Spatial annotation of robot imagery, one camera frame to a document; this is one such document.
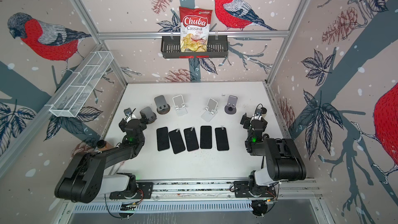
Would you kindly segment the purple edged phone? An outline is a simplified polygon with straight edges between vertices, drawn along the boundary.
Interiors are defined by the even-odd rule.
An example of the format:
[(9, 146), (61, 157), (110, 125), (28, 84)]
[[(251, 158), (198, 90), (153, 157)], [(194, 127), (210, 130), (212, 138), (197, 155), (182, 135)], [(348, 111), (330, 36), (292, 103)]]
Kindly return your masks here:
[(187, 151), (194, 151), (199, 149), (199, 142), (194, 127), (184, 129), (184, 137), (186, 141)]

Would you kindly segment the black phone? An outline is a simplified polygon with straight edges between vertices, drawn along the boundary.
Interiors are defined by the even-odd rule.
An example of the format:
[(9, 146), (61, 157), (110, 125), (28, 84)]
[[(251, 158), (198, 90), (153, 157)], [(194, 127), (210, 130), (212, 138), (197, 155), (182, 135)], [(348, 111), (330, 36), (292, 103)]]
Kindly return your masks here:
[(215, 128), (216, 144), (218, 151), (228, 151), (229, 142), (227, 129), (224, 127)]
[(167, 127), (157, 129), (157, 149), (158, 151), (168, 150), (170, 148), (169, 131)]
[(209, 125), (201, 126), (200, 148), (201, 149), (212, 149), (212, 128)]
[(169, 132), (169, 139), (175, 155), (186, 150), (181, 131), (179, 129)]

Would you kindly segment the wooden round phone stand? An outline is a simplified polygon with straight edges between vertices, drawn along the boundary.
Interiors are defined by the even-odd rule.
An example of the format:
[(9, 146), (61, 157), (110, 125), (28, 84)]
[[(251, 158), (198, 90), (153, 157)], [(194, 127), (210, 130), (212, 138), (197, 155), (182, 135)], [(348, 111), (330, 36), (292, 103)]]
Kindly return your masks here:
[(170, 106), (168, 105), (164, 95), (159, 95), (154, 98), (155, 105), (157, 107), (157, 113), (160, 115), (165, 115), (170, 111)]

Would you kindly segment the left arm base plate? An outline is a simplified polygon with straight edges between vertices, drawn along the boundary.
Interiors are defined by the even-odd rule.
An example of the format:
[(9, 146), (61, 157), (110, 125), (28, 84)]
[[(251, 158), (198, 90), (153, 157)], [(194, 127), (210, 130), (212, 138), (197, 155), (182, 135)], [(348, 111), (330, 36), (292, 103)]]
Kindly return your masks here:
[(150, 199), (153, 192), (153, 182), (129, 183), (126, 190), (112, 192), (111, 200)]

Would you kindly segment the red cassava chips bag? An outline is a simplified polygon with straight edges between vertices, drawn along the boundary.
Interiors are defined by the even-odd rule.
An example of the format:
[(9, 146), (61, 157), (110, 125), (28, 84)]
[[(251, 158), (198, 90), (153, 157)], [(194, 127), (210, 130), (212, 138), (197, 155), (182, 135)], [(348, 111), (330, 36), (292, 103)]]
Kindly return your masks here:
[(181, 52), (207, 52), (212, 10), (179, 7)]

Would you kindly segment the clear acrylic phone stand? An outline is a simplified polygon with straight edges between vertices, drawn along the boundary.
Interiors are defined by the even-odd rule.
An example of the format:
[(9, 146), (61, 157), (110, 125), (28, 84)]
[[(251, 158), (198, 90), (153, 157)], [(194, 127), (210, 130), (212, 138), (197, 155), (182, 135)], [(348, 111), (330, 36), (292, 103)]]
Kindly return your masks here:
[(205, 108), (205, 112), (202, 114), (201, 118), (206, 122), (210, 122), (218, 112), (217, 106), (218, 102), (213, 98), (209, 98)]

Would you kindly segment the black wall basket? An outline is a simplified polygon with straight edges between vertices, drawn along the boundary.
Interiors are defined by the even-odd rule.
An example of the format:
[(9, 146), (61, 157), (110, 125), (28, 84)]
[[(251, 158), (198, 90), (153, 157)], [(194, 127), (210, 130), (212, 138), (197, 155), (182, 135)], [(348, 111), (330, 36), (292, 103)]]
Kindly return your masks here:
[(206, 52), (182, 52), (180, 36), (163, 36), (161, 42), (161, 53), (165, 59), (226, 58), (228, 52), (228, 37), (225, 35), (209, 36)]

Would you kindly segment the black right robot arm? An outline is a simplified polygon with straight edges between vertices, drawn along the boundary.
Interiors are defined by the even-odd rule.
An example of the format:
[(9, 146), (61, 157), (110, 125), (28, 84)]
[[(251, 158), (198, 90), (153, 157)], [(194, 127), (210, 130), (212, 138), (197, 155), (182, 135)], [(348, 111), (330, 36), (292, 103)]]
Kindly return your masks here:
[(267, 109), (259, 104), (250, 117), (244, 114), (240, 124), (247, 130), (246, 151), (262, 158), (261, 169), (248, 177), (249, 192), (254, 196), (282, 181), (304, 180), (307, 177), (304, 162), (292, 139), (270, 138), (265, 133), (268, 122), (264, 119)]

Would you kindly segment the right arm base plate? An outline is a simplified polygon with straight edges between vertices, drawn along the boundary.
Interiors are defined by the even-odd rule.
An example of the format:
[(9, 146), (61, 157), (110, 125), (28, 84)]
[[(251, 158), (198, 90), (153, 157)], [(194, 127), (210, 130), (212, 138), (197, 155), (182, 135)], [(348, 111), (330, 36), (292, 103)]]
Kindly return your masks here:
[(258, 186), (249, 181), (234, 181), (233, 193), (236, 198), (276, 198), (275, 187)]

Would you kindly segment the grey round phone stand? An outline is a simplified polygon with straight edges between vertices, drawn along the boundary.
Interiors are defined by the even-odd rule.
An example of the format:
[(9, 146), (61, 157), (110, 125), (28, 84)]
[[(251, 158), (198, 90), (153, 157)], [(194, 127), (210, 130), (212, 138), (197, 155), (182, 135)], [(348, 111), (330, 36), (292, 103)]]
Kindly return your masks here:
[(226, 106), (224, 107), (224, 111), (228, 115), (234, 115), (237, 112), (236, 105), (237, 105), (238, 97), (234, 95), (230, 95), (228, 97), (228, 101)]

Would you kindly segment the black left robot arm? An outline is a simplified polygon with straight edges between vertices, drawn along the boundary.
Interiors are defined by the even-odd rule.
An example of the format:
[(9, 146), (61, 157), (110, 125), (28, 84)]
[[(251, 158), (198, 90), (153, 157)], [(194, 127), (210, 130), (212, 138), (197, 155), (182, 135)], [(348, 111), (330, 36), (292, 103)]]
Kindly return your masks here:
[(90, 203), (100, 192), (105, 169), (138, 156), (145, 144), (147, 125), (140, 119), (122, 119), (119, 128), (125, 133), (119, 146), (102, 152), (74, 155), (56, 185), (56, 198)]

